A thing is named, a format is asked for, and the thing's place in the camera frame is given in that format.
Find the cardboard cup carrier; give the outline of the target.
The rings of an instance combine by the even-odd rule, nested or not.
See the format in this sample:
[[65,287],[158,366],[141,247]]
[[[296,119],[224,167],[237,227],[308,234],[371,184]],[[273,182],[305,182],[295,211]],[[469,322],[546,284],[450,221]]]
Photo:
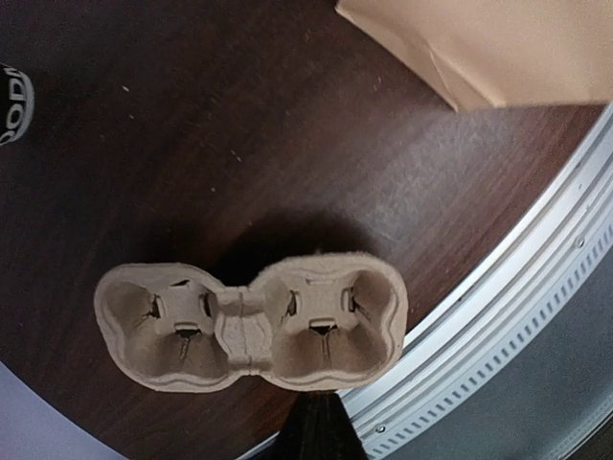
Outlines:
[[296,392],[360,387],[399,359],[406,285],[367,253],[284,259],[229,287],[187,264],[124,264],[100,279],[114,363],[160,392],[211,393],[246,376]]

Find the brown paper bag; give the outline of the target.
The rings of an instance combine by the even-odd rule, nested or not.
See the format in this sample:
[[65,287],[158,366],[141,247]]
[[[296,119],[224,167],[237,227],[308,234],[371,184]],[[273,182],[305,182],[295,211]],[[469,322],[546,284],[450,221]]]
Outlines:
[[612,100],[609,1],[339,1],[454,110]]

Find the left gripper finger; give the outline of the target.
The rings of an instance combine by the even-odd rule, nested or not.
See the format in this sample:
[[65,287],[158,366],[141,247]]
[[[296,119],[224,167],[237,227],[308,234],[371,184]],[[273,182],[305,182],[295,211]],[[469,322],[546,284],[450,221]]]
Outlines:
[[366,459],[336,392],[299,393],[278,434],[279,459]]

